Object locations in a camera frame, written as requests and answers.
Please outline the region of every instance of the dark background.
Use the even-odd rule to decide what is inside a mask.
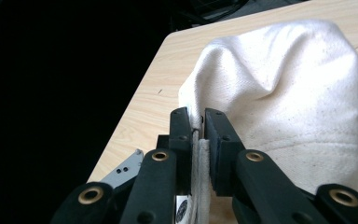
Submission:
[[[158,1],[2,1],[0,223],[48,223],[87,182],[169,32]]]

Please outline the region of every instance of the metal rivet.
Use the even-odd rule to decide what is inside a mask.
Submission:
[[[90,187],[83,190],[77,198],[82,204],[91,204],[98,202],[103,197],[103,189],[100,187]]]
[[[153,155],[152,155],[152,158],[153,160],[155,161],[165,161],[168,159],[168,154],[165,153],[165,152],[155,152]]]
[[[330,189],[329,194],[330,197],[336,201],[336,203],[340,203],[348,207],[358,206],[358,199],[345,189]]]
[[[262,161],[264,160],[264,157],[257,152],[248,152],[246,153],[246,158],[248,158],[248,160],[250,161]]]

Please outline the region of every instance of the black plastic part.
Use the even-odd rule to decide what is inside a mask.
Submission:
[[[102,197],[94,203],[84,204],[79,201],[82,192],[87,192],[83,198],[92,202],[97,194]],[[55,212],[50,224],[102,224],[108,223],[106,214],[114,208],[113,189],[110,185],[100,182],[89,182],[74,189]]]
[[[168,149],[146,153],[120,224],[172,224],[175,207],[176,156]]]
[[[236,171],[262,223],[328,223],[266,153],[241,151]]]
[[[260,217],[247,203],[242,203],[236,196],[232,197],[232,210],[239,224],[259,224]]]
[[[205,138],[210,141],[211,182],[217,196],[232,196],[232,176],[238,153],[245,149],[226,114],[205,109]]]
[[[339,185],[318,188],[315,205],[330,223],[358,223],[358,192]]]
[[[171,112],[169,150],[177,157],[176,194],[191,194],[192,131],[186,107]]]

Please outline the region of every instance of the silver metal plate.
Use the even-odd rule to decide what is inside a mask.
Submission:
[[[138,175],[143,159],[143,151],[136,149],[135,152],[116,167],[116,169],[106,175],[101,182],[109,184],[113,189],[124,184]]]

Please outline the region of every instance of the wooden tabletop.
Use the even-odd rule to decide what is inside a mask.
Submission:
[[[201,51],[213,39],[240,35],[281,21],[323,19],[336,23],[358,51],[358,1],[313,0],[168,35],[96,164],[89,181],[99,181],[139,148],[155,149],[158,135],[169,133],[170,113],[178,107],[178,92]],[[226,199],[213,198],[211,223],[236,223]]]

